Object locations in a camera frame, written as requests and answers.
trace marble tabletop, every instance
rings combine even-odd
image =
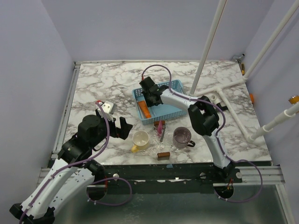
[[[212,162],[212,156],[204,139],[193,131],[188,115],[166,121],[166,131],[162,143],[159,141],[160,138],[157,137],[157,132],[154,130],[153,125],[142,125],[137,115],[132,90],[140,88],[141,73],[151,64],[154,63],[114,62],[81,64],[65,140],[77,132],[78,124],[84,116],[95,114],[94,110],[97,107],[94,102],[96,100],[110,101],[117,105],[114,113],[114,117],[117,118],[116,125],[119,126],[119,117],[122,116],[126,118],[127,123],[133,125],[133,129],[126,140],[110,138],[105,151],[96,158],[96,161],[99,163],[103,165],[132,165]],[[183,83],[185,92],[190,91],[198,62],[160,62],[159,64],[170,69],[173,79],[179,79]],[[160,67],[149,69],[145,76],[147,75],[150,75],[155,83],[169,80],[167,71]],[[206,62],[197,90],[212,87],[219,83],[235,81],[241,76],[240,68],[234,62]],[[258,129],[260,125],[246,85],[241,84],[231,89],[224,89],[224,93],[248,132],[252,133]],[[221,137],[225,142],[228,154],[234,160],[270,161],[271,157],[266,144],[255,146],[247,143],[230,112],[225,111],[224,113],[227,118],[227,124],[221,131]],[[195,147],[178,149],[172,145],[173,131],[180,126],[187,127],[191,131],[192,140],[196,143]],[[150,146],[144,151],[132,153],[132,136],[137,130],[145,130],[149,133]],[[157,153],[161,152],[170,152],[170,159],[158,161]]]

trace lavender wall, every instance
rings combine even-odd
[[[247,47],[248,68],[260,49],[289,10],[294,0],[275,0],[258,32]],[[270,122],[291,104],[288,98],[299,95],[299,10],[290,19],[247,82],[255,95],[255,110],[261,125]],[[277,126],[265,139],[275,164],[280,164],[293,215],[299,223],[299,116]]]
[[[199,60],[219,0],[42,0],[75,61]],[[208,59],[245,51],[273,0],[229,0]]]
[[[0,220],[36,188],[50,158],[73,71],[40,0],[0,1]]]

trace clear glass cup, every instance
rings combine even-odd
[[[173,132],[172,143],[177,148],[194,147],[195,142],[191,140],[191,132],[186,127],[178,127]]]

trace gray floor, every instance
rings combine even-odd
[[[236,187],[233,198],[245,199],[257,186]],[[126,196],[106,196],[106,202],[120,202]],[[164,194],[134,195],[121,207],[93,205],[85,191],[69,201],[56,217],[55,224],[284,224],[275,186],[265,186],[252,202],[232,204],[215,195]]]

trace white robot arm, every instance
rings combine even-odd
[[[112,114],[113,103],[105,102],[103,111],[87,115],[78,125],[78,132],[65,142],[50,172],[37,189],[23,202],[14,204],[10,212],[25,224],[52,224],[63,205],[81,189],[94,181],[105,179],[104,168],[91,160],[92,150],[107,137],[107,125],[103,113],[108,117],[109,136],[126,139],[132,125],[120,117],[121,128],[115,127]]]
[[[140,85],[148,107],[168,104],[189,113],[192,127],[206,141],[212,154],[214,165],[220,169],[223,175],[227,175],[234,165],[224,155],[227,151],[221,137],[218,136],[218,139],[224,153],[215,137],[219,127],[219,117],[216,110],[211,105],[198,102],[196,97],[189,97],[174,90],[170,91],[168,86],[165,85],[158,87],[150,77],[142,80]],[[200,99],[210,102],[208,97],[205,96],[202,96]]]

